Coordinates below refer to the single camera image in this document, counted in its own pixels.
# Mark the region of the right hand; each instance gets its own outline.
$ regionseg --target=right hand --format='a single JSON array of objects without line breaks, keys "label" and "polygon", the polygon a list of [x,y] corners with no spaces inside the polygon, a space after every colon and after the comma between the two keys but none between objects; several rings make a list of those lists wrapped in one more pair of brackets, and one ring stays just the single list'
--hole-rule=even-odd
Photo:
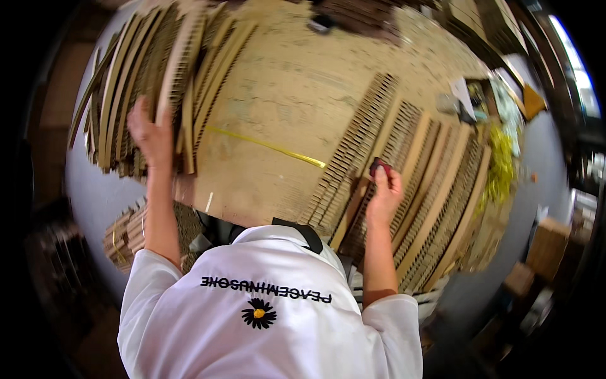
[{"label": "right hand", "polygon": [[145,156],[149,168],[172,171],[173,124],[169,108],[164,110],[160,125],[156,125],[148,117],[147,98],[139,97],[128,114],[128,131]]},{"label": "right hand", "polygon": [[371,228],[388,228],[404,199],[402,179],[395,170],[389,171],[389,177],[382,166],[377,167],[374,182],[376,191],[366,207],[366,224]]}]

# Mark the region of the t-shirt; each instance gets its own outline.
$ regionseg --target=t-shirt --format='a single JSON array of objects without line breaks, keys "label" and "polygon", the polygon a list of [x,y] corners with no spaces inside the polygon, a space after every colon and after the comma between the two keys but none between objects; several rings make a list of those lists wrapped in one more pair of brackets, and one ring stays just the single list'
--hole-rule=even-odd
[{"label": "t-shirt", "polygon": [[182,276],[140,250],[120,314],[132,378],[421,378],[416,301],[360,312],[341,264],[296,229],[247,229]]}]

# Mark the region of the wooden workbench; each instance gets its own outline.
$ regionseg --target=wooden workbench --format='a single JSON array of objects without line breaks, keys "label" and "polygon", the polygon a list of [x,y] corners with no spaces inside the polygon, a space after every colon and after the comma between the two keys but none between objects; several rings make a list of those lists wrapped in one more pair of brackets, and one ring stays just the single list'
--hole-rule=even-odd
[{"label": "wooden workbench", "polygon": [[[488,68],[437,23],[410,9],[395,10],[401,46],[333,29],[311,32],[308,4],[249,0],[239,18],[259,27],[224,84],[208,126],[256,138],[323,162],[341,140],[376,72],[399,77],[404,99],[432,117],[450,81],[485,77]],[[197,176],[176,180],[175,198],[245,227],[295,221],[322,169],[259,144],[206,130]]]}]

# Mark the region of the daisy logo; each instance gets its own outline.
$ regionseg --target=daisy logo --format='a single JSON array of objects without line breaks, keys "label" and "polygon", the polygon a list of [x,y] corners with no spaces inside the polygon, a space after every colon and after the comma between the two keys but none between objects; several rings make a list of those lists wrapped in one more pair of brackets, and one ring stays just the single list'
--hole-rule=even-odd
[{"label": "daisy logo", "polygon": [[252,309],[243,309],[244,314],[242,318],[247,325],[253,324],[253,329],[258,327],[264,327],[265,329],[269,328],[269,325],[272,325],[272,321],[276,319],[276,312],[269,312],[273,307],[269,306],[269,301],[266,303],[259,298],[254,298],[248,302],[252,305]]}]

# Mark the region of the red sanding sponge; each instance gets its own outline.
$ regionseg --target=red sanding sponge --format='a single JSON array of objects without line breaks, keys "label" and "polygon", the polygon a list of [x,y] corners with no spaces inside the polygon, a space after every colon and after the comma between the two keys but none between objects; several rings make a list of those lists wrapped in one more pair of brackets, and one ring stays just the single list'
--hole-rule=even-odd
[{"label": "red sanding sponge", "polygon": [[383,166],[385,173],[387,174],[387,176],[389,176],[389,171],[391,171],[391,166],[389,166],[387,163],[383,162],[383,160],[381,160],[378,156],[375,157],[373,164],[370,165],[370,176],[372,176],[373,178],[375,177],[375,172],[377,171],[377,167],[379,167],[379,166]]}]

